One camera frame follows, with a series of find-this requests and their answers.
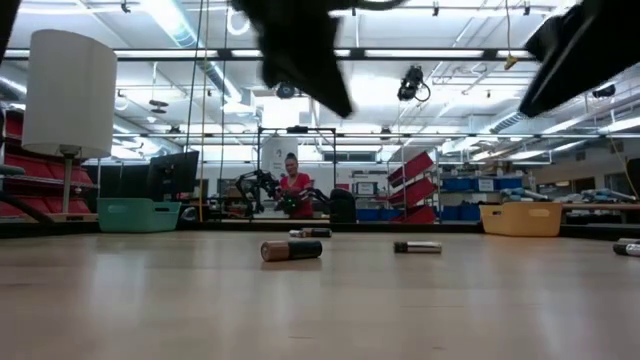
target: white wall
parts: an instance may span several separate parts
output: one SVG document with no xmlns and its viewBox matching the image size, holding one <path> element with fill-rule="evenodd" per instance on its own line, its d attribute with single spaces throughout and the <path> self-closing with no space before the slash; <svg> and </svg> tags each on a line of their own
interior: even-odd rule
<svg viewBox="0 0 640 360">
<path fill-rule="evenodd" d="M 233 179 L 244 173 L 253 171 L 251 164 L 229 164 L 222 167 L 222 178 Z M 311 179 L 315 180 L 315 187 L 320 189 L 327 196 L 333 189 L 333 165 L 331 164 L 300 164 L 300 172 L 307 173 Z M 338 164 L 336 171 L 336 182 L 338 184 L 353 184 L 354 182 L 378 182 L 378 188 L 387 186 L 386 176 L 369 175 L 367 177 L 351 177 L 352 170 L 387 170 L 386 165 L 349 165 Z M 205 164 L 204 178 L 209 179 L 209 196 L 217 193 L 218 178 L 220 177 L 220 166 Z"/>
<path fill-rule="evenodd" d="M 640 142 L 624 141 L 624 151 L 620 153 L 623 161 L 640 157 Z M 625 164 L 620 162 L 616 154 L 611 154 L 606 144 L 587 148 L 586 159 L 576 161 L 572 153 L 568 157 L 554 160 L 556 164 L 536 169 L 533 174 L 537 184 L 555 183 L 564 180 L 576 180 L 594 177 L 596 187 L 605 187 L 605 176 L 624 172 Z"/>
</svg>

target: lamp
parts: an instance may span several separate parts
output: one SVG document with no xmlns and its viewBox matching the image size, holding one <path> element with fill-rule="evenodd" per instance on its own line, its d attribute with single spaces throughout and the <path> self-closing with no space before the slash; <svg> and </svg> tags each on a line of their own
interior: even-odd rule
<svg viewBox="0 0 640 360">
<path fill-rule="evenodd" d="M 73 159 L 111 155 L 116 71 L 113 50 L 94 39 L 59 30 L 31 37 L 22 147 L 64 157 L 63 213 Z"/>
</svg>

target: red shirt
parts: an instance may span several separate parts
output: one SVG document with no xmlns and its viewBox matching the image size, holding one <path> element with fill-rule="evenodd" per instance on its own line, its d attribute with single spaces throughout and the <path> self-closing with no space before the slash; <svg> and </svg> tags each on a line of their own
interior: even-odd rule
<svg viewBox="0 0 640 360">
<path fill-rule="evenodd" d="M 289 185 L 289 177 L 285 176 L 280 179 L 280 187 L 283 191 L 289 191 L 294 194 L 299 193 L 300 191 L 311 187 L 311 178 L 307 174 L 298 173 L 298 177 L 296 181 Z M 296 209 L 295 212 L 291 214 L 291 218 L 305 218 L 313 216 L 313 207 L 311 206 L 311 198 L 308 198 L 305 201 L 300 203 L 300 206 Z"/>
</svg>

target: lamp stand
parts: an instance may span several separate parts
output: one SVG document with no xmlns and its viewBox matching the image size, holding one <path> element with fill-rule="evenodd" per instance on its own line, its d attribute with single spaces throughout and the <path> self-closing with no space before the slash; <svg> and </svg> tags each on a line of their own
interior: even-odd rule
<svg viewBox="0 0 640 360">
<path fill-rule="evenodd" d="M 71 174 L 73 173 L 73 159 L 80 154 L 78 146 L 60 146 L 64 157 L 64 190 L 62 193 L 62 213 L 69 213 L 69 198 L 71 196 Z"/>
</svg>

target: person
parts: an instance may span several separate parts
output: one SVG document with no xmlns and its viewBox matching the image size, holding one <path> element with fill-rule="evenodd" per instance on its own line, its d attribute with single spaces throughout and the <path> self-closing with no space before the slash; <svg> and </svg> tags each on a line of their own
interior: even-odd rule
<svg viewBox="0 0 640 360">
<path fill-rule="evenodd" d="M 299 194 L 302 190 L 311 187 L 311 178 L 305 173 L 298 172 L 298 158 L 293 153 L 288 153 L 284 166 L 287 170 L 287 176 L 280 179 L 280 188 L 283 192 L 289 192 L 292 195 Z M 301 201 L 296 210 L 289 214 L 291 219 L 306 219 L 313 217 L 313 207 L 311 198 Z"/>
</svg>

